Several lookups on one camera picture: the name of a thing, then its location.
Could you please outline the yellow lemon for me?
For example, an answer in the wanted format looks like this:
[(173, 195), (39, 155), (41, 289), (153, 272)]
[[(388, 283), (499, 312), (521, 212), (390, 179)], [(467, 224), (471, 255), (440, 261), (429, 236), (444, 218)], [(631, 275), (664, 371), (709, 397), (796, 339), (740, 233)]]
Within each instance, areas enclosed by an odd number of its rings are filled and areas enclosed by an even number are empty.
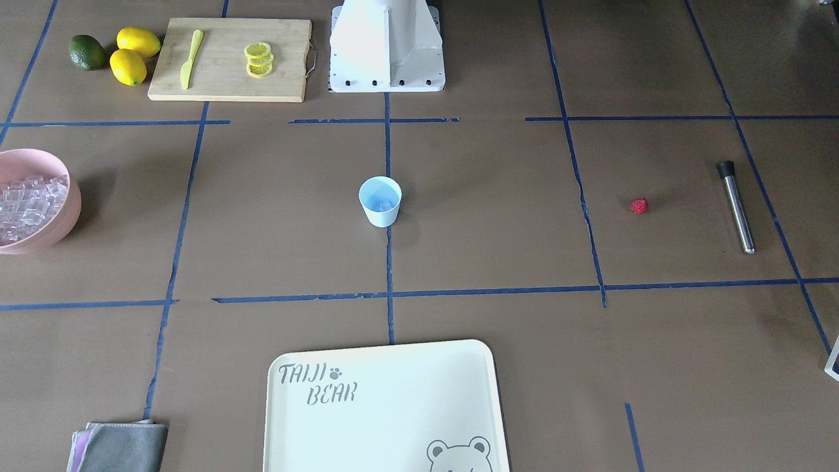
[(118, 32), (116, 39), (120, 50), (133, 50), (142, 58), (156, 56), (162, 46), (155, 33), (141, 27), (125, 27)]
[(149, 71), (144, 58), (134, 50), (115, 50), (109, 58), (109, 66), (114, 77), (130, 87), (141, 85)]

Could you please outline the pink plastic bowl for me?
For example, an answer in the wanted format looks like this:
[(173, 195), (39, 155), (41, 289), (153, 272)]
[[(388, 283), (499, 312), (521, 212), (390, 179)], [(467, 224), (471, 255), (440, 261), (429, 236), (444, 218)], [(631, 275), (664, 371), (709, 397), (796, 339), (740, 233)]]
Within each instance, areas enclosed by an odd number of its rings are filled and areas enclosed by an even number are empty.
[(33, 235), (11, 245), (2, 245), (2, 254), (29, 254), (44, 250), (71, 232), (81, 211), (81, 194), (78, 183), (65, 163), (50, 152), (40, 149), (10, 149), (1, 153), (2, 185), (12, 180), (39, 174), (46, 179), (68, 174), (69, 195), (60, 212)]

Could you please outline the lemon slices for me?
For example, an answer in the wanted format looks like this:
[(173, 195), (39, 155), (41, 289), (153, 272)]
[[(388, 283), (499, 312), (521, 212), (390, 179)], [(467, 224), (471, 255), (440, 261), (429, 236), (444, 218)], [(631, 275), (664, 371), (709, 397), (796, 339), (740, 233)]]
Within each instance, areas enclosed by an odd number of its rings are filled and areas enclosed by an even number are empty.
[(273, 72), (275, 56), (268, 42), (258, 41), (246, 45), (243, 50), (246, 59), (246, 74), (255, 79), (267, 77)]

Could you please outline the wooden cutting board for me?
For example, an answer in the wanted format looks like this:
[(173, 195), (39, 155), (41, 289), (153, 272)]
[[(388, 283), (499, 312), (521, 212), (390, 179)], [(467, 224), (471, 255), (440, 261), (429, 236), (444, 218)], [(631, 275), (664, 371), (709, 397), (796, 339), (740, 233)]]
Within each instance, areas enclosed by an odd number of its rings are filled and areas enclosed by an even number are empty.
[[(180, 66), (194, 30), (203, 30), (191, 86), (182, 90)], [(309, 19), (171, 18), (147, 91), (155, 101), (288, 102), (305, 98), (311, 50)], [(261, 79), (246, 74), (243, 50), (268, 42), (275, 55), (273, 72)]]

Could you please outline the red strawberry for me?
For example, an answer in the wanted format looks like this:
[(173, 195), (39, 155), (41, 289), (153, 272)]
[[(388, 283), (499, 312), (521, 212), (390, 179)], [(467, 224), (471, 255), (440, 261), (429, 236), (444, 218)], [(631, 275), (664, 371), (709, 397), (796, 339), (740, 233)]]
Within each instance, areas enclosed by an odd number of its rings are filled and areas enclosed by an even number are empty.
[(635, 199), (630, 203), (630, 210), (636, 215), (643, 215), (647, 213), (649, 208), (650, 206), (648, 206), (648, 200), (646, 198)]

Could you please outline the pile of clear ice cubes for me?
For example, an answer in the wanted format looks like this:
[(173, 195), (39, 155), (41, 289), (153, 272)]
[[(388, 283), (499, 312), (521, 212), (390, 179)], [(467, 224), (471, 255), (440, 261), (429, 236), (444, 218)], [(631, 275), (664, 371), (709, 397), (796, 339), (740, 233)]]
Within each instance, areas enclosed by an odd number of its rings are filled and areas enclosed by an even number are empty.
[(39, 174), (1, 186), (1, 245), (15, 244), (39, 231), (57, 215), (69, 195), (69, 176)]

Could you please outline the light blue plastic cup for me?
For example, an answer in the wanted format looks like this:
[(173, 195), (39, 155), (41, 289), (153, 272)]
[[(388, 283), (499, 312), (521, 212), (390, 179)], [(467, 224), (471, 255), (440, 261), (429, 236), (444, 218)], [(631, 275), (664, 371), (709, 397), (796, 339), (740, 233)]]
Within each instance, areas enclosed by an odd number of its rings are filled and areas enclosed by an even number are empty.
[[(389, 212), (374, 212), (372, 207), (379, 200), (390, 200), (396, 204)], [(387, 176), (374, 176), (362, 183), (359, 188), (359, 203), (370, 224), (385, 228), (393, 225), (399, 214), (402, 203), (402, 189), (396, 180)]]

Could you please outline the green avocado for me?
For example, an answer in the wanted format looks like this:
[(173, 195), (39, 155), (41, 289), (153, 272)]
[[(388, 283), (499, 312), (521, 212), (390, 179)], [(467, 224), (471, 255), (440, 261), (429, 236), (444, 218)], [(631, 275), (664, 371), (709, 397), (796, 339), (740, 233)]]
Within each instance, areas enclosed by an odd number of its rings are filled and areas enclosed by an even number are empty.
[(107, 54), (98, 40), (90, 35), (75, 35), (68, 45), (71, 63), (81, 71), (99, 71), (107, 65)]

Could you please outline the folded grey cloth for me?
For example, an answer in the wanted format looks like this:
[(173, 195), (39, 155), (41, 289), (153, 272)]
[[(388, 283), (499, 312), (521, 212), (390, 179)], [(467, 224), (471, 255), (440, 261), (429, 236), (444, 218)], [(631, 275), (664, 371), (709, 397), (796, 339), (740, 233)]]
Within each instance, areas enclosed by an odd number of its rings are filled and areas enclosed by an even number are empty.
[(67, 471), (159, 471), (168, 427), (150, 420), (88, 422), (73, 433)]

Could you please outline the steel muddler with black tip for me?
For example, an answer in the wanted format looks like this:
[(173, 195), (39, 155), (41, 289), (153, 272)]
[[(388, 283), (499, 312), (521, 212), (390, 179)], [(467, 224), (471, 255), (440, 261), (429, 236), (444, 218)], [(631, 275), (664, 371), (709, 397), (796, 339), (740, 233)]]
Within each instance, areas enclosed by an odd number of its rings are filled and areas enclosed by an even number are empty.
[(720, 161), (716, 164), (716, 170), (726, 190), (726, 197), (732, 211), (732, 217), (737, 230), (739, 242), (744, 254), (754, 254), (756, 247), (753, 242), (751, 228), (743, 206), (742, 197), (736, 179), (736, 170), (733, 161)]

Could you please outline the cream bear serving tray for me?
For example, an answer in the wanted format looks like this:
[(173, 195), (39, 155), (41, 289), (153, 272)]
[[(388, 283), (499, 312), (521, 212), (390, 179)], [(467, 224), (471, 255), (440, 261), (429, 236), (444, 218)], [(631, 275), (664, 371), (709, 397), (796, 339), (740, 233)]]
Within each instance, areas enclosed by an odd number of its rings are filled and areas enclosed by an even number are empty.
[(285, 353), (267, 375), (264, 471), (509, 471), (479, 340)]

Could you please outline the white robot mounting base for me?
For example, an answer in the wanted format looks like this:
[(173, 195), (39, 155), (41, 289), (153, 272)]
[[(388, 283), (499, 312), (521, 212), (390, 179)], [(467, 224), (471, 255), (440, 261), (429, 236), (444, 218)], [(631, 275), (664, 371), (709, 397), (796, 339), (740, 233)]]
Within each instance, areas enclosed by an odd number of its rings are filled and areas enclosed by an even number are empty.
[(446, 86), (440, 13), (425, 1), (345, 1), (332, 9), (329, 89), (440, 92)]

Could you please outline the yellow plastic knife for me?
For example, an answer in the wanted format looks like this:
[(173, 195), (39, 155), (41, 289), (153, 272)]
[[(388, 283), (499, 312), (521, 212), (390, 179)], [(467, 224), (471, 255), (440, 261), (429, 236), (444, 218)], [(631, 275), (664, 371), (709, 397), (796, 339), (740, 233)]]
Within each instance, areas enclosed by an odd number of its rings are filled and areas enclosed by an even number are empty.
[(191, 35), (191, 42), (189, 43), (189, 50), (185, 62), (180, 66), (180, 86), (182, 90), (188, 90), (191, 86), (191, 75), (193, 72), (194, 62), (197, 59), (198, 51), (200, 50), (205, 33), (203, 30), (196, 29)]

